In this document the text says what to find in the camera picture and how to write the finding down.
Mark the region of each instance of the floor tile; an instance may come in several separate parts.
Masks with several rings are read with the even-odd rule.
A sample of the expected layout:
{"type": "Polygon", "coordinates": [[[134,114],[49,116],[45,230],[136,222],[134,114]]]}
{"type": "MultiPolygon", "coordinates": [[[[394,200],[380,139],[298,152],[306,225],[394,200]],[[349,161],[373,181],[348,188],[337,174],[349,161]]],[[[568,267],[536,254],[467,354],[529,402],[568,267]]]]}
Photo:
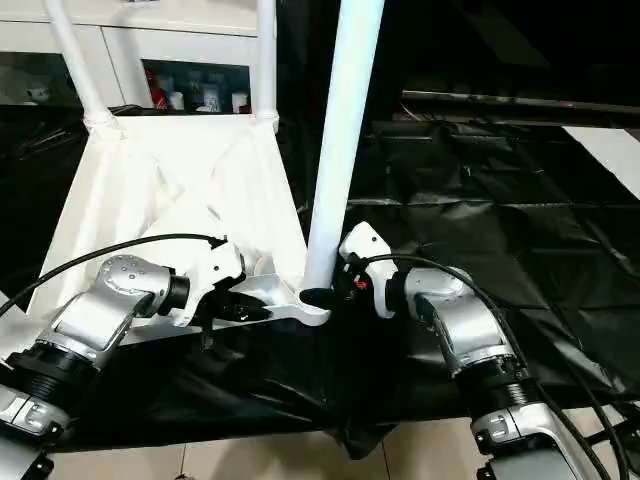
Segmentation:
{"type": "Polygon", "coordinates": [[[51,480],[173,480],[184,445],[53,455],[51,480]]]}
{"type": "Polygon", "coordinates": [[[388,480],[381,447],[351,461],[322,432],[189,444],[183,472],[195,480],[388,480]]]}
{"type": "Polygon", "coordinates": [[[405,423],[384,440],[391,480],[475,480],[484,465],[469,419],[405,423]]]}

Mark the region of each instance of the white cabinet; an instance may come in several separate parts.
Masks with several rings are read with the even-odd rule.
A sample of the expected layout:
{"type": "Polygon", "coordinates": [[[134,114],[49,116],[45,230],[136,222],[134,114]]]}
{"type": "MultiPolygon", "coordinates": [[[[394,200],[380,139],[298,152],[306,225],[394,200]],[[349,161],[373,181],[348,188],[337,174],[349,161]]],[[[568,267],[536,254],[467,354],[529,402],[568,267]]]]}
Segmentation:
{"type": "MultiPolygon", "coordinates": [[[[116,73],[100,27],[74,27],[98,90],[109,106],[122,105],[116,73]]],[[[0,21],[0,104],[80,105],[51,26],[0,21]]]]}
{"type": "MultiPolygon", "coordinates": [[[[79,104],[73,87],[65,89],[68,72],[43,3],[0,1],[0,104],[28,102],[30,84],[42,83],[60,90],[48,103],[79,104]]],[[[243,112],[256,103],[256,0],[64,3],[108,106],[171,105],[177,96],[190,112],[213,98],[231,113],[233,94],[246,98],[243,112]]]]}
{"type": "Polygon", "coordinates": [[[150,83],[156,83],[167,96],[180,92],[193,111],[210,88],[231,113],[233,93],[257,91],[255,37],[113,27],[103,33],[126,103],[153,107],[150,83]]]}

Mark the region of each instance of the white plastic pipe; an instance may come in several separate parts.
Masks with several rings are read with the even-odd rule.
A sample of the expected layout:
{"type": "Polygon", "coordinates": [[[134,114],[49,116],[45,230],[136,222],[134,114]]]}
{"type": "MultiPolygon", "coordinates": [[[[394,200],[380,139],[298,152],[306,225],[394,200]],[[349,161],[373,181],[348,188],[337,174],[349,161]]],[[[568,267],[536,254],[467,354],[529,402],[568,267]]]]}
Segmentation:
{"type": "Polygon", "coordinates": [[[73,33],[73,25],[64,10],[62,0],[46,0],[45,5],[51,18],[51,26],[62,48],[64,61],[82,102],[85,124],[91,127],[111,122],[113,116],[100,100],[98,89],[93,83],[89,68],[84,61],[80,45],[73,33]]]}
{"type": "Polygon", "coordinates": [[[342,0],[303,288],[331,285],[384,0],[342,0]]]}
{"type": "Polygon", "coordinates": [[[274,119],[277,70],[276,0],[258,0],[258,95],[256,116],[274,119]]]}

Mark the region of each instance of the black cable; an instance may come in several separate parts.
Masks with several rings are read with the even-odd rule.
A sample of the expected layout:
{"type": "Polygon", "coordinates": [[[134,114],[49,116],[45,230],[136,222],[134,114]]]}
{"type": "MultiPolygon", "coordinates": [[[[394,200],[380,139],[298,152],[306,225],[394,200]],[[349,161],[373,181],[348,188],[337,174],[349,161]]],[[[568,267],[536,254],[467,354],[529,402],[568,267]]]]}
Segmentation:
{"type": "MultiPolygon", "coordinates": [[[[470,278],[468,278],[467,276],[465,276],[464,274],[460,273],[459,271],[455,270],[452,267],[448,267],[448,266],[443,265],[441,263],[438,263],[438,262],[436,262],[434,260],[429,260],[427,258],[422,258],[422,257],[416,256],[416,255],[396,254],[396,253],[387,254],[387,255],[375,255],[375,256],[372,256],[372,257],[360,259],[359,262],[360,262],[360,266],[361,267],[362,266],[366,267],[370,263],[384,261],[384,260],[400,260],[400,261],[412,262],[414,264],[418,263],[418,264],[422,264],[422,265],[425,265],[425,266],[428,266],[428,267],[436,268],[436,269],[438,269],[440,271],[443,271],[443,272],[451,275],[454,278],[457,278],[462,283],[464,283],[466,286],[468,286],[471,290],[473,290],[473,292],[478,296],[478,298],[480,298],[487,305],[487,307],[490,310],[493,310],[496,313],[496,318],[498,318],[498,320],[499,320],[499,322],[500,322],[500,324],[501,324],[501,326],[502,326],[502,328],[504,330],[504,333],[507,336],[507,339],[509,340],[509,342],[511,342],[511,344],[512,344],[511,346],[512,346],[512,348],[514,350],[514,353],[519,357],[519,360],[522,363],[523,367],[528,369],[526,357],[524,356],[524,354],[522,352],[522,349],[518,345],[518,342],[515,339],[515,335],[513,334],[513,331],[511,330],[511,327],[509,326],[509,324],[506,321],[502,320],[501,317],[499,315],[497,315],[498,312],[499,312],[499,308],[496,305],[496,303],[493,301],[493,299],[487,293],[485,293],[480,287],[478,287],[473,282],[473,280],[471,280],[470,278]]],[[[538,333],[540,333],[545,339],[549,340],[546,337],[546,335],[544,335],[544,332],[542,332],[542,330],[540,329],[540,327],[537,324],[535,324],[534,322],[531,322],[531,323],[533,324],[534,328],[538,331],[538,333]]],[[[602,426],[604,427],[604,429],[608,432],[608,436],[609,436],[609,439],[611,441],[611,445],[612,445],[614,453],[616,455],[616,460],[617,460],[617,463],[618,463],[618,470],[619,470],[619,473],[620,473],[620,480],[629,480],[629,467],[628,467],[628,462],[627,462],[626,455],[625,455],[623,447],[622,447],[622,442],[620,442],[620,438],[618,437],[616,431],[614,430],[613,426],[611,425],[611,422],[609,421],[609,418],[607,417],[606,413],[602,409],[602,406],[600,405],[600,403],[598,402],[597,398],[593,394],[593,391],[587,385],[587,383],[584,381],[584,379],[578,374],[577,371],[575,371],[573,366],[571,366],[571,364],[567,361],[567,359],[564,357],[564,355],[562,355],[562,352],[560,352],[557,349],[557,347],[553,344],[553,342],[551,342],[550,340],[549,340],[549,342],[551,343],[551,345],[552,345],[553,349],[556,351],[556,353],[562,358],[562,360],[564,361],[565,365],[569,369],[569,372],[571,373],[571,375],[576,379],[578,384],[587,393],[587,396],[589,397],[589,400],[590,400],[590,402],[592,404],[593,410],[596,412],[596,415],[600,419],[600,422],[602,423],[602,426]]],[[[584,450],[584,452],[587,455],[587,457],[589,457],[589,460],[591,460],[591,462],[593,463],[593,466],[596,468],[596,470],[598,470],[598,473],[600,474],[602,479],[603,480],[611,480],[611,477],[609,476],[608,472],[606,471],[606,469],[602,465],[602,462],[600,461],[598,456],[595,454],[593,449],[589,446],[589,444],[587,443],[585,438],[582,436],[580,431],[571,422],[569,417],[553,401],[553,399],[542,388],[541,385],[538,385],[538,389],[540,390],[540,393],[541,393],[542,397],[544,398],[545,402],[549,405],[549,408],[554,412],[554,414],[558,417],[558,419],[560,419],[560,421],[564,424],[564,426],[567,428],[567,430],[569,430],[571,435],[575,438],[575,440],[578,442],[580,447],[584,450]]]]}
{"type": "Polygon", "coordinates": [[[557,348],[555,348],[555,345],[553,346],[554,346],[554,349],[556,350],[558,357],[560,357],[561,361],[565,364],[571,376],[575,379],[576,382],[578,382],[578,384],[586,392],[591,402],[591,407],[593,408],[593,411],[596,412],[596,415],[600,420],[600,423],[602,424],[602,428],[607,432],[607,435],[611,442],[611,447],[613,448],[613,453],[616,457],[616,462],[618,463],[620,480],[629,480],[629,462],[627,461],[627,455],[625,453],[624,447],[622,446],[622,441],[620,441],[620,437],[618,436],[618,433],[613,428],[613,425],[611,425],[611,421],[609,420],[609,417],[607,416],[606,412],[600,405],[600,402],[598,402],[598,399],[593,393],[593,390],[591,390],[589,385],[587,385],[587,382],[582,377],[582,375],[580,375],[578,371],[574,368],[574,366],[571,365],[571,363],[566,359],[566,357],[562,354],[562,352],[560,352],[557,348]]]}
{"type": "Polygon", "coordinates": [[[633,402],[617,401],[611,406],[624,418],[637,418],[640,416],[640,407],[633,402]]]}
{"type": "Polygon", "coordinates": [[[578,428],[573,424],[573,422],[569,419],[566,413],[560,408],[560,406],[551,398],[551,395],[547,393],[547,391],[542,387],[542,385],[538,385],[538,391],[540,392],[540,396],[542,400],[549,405],[551,411],[555,414],[556,417],[562,422],[565,428],[569,431],[571,436],[578,442],[580,448],[584,450],[584,453],[589,457],[589,460],[598,471],[598,474],[602,478],[602,480],[611,480],[611,475],[607,472],[607,469],[604,467],[596,453],[593,451],[593,448],[587,443],[587,440],[582,436],[582,433],[578,430],[578,428]]]}
{"type": "Polygon", "coordinates": [[[116,245],[111,245],[110,247],[101,248],[100,250],[96,250],[91,253],[87,253],[82,255],[81,257],[75,258],[67,263],[63,263],[59,267],[54,268],[53,270],[45,273],[43,276],[38,278],[36,281],[30,283],[25,288],[23,288],[18,294],[14,295],[12,298],[7,300],[0,307],[0,317],[7,313],[11,307],[13,307],[16,303],[18,303],[23,297],[31,293],[33,290],[38,288],[43,283],[48,282],[52,278],[60,275],[61,273],[69,270],[76,265],[80,265],[81,263],[88,262],[89,260],[93,260],[94,258],[101,257],[102,255],[106,255],[108,253],[115,252],[117,250],[122,250],[123,248],[133,247],[135,245],[142,245],[143,243],[151,243],[151,242],[159,242],[162,240],[204,240],[209,242],[211,248],[216,248],[225,243],[223,240],[219,240],[214,237],[210,237],[208,235],[202,235],[199,233],[167,233],[163,235],[153,235],[151,237],[143,237],[136,238],[135,240],[129,240],[128,242],[117,243],[116,245]]]}
{"type": "MultiPolygon", "coordinates": [[[[614,425],[613,429],[616,431],[618,436],[633,434],[640,430],[640,418],[630,418],[628,420],[624,420],[617,425],[614,425]]],[[[589,435],[587,437],[587,442],[589,443],[589,445],[597,445],[598,443],[602,443],[607,440],[609,440],[609,432],[607,430],[600,430],[599,432],[596,432],[593,435],[589,435]]]]}

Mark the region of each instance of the black fabric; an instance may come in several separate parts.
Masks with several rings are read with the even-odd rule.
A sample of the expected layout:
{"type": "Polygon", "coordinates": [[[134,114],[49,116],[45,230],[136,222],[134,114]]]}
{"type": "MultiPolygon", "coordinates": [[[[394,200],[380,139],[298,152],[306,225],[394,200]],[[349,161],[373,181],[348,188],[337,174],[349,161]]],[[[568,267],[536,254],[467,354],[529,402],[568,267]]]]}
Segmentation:
{"type": "MultiPolygon", "coordinates": [[[[5,232],[13,249],[2,260],[15,271],[31,266],[24,278],[3,271],[8,292],[37,274],[86,138],[69,114],[22,121],[0,130],[2,215],[6,226],[27,225],[5,232]],[[57,128],[70,140],[39,150],[39,122],[43,137],[57,128]]],[[[307,226],[317,137],[285,119],[279,141],[307,226]]],[[[603,402],[640,395],[640,204],[563,130],[379,125],[363,138],[350,197],[345,231],[366,220],[396,251],[467,270],[563,406],[586,405],[586,396],[531,322],[603,402]]],[[[123,347],[61,448],[323,429],[355,458],[397,422],[464,414],[422,325],[350,305],[317,328],[288,319],[218,331],[209,351],[197,336],[123,347]]]]}

